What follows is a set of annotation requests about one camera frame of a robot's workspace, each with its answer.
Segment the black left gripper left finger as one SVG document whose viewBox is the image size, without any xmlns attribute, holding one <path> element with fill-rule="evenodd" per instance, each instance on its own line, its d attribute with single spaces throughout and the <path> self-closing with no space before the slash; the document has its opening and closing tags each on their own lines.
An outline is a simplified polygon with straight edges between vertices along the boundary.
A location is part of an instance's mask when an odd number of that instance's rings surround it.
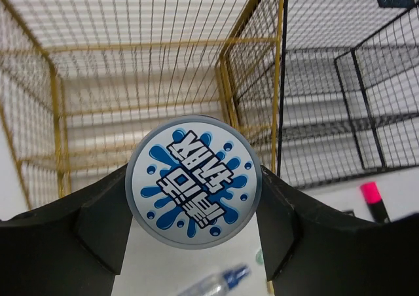
<svg viewBox="0 0 419 296">
<path fill-rule="evenodd" d="M 126 167 L 1 222 L 2 295 L 110 295 L 132 223 Z"/>
</svg>

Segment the round blue white tape tin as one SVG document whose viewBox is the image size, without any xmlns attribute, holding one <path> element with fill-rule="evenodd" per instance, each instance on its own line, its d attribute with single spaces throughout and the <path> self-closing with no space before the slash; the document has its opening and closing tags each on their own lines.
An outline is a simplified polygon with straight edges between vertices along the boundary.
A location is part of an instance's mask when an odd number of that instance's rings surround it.
<svg viewBox="0 0 419 296">
<path fill-rule="evenodd" d="M 255 214 L 261 162 L 233 127 L 185 115 L 141 140 L 127 164 L 125 190 L 133 218 L 153 238 L 184 250 L 212 248 Z"/>
</svg>

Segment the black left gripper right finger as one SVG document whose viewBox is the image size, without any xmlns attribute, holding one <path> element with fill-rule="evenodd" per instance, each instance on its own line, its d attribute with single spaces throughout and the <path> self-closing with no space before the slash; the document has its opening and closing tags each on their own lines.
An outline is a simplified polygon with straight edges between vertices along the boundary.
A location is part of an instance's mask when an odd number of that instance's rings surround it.
<svg viewBox="0 0 419 296">
<path fill-rule="evenodd" d="M 418 294 L 417 214 L 362 220 L 262 168 L 257 222 L 276 295 Z"/>
</svg>

